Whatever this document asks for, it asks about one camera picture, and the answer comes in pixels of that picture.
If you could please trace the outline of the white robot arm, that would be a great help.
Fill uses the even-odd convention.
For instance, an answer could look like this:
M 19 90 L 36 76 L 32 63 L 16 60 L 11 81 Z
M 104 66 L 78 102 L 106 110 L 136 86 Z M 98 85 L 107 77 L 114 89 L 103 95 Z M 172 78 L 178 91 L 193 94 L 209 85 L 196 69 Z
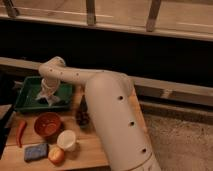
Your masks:
M 59 80 L 85 86 L 88 113 L 112 171 L 161 171 L 129 101 L 134 85 L 128 75 L 70 68 L 61 57 L 41 64 L 38 71 L 46 83 Z

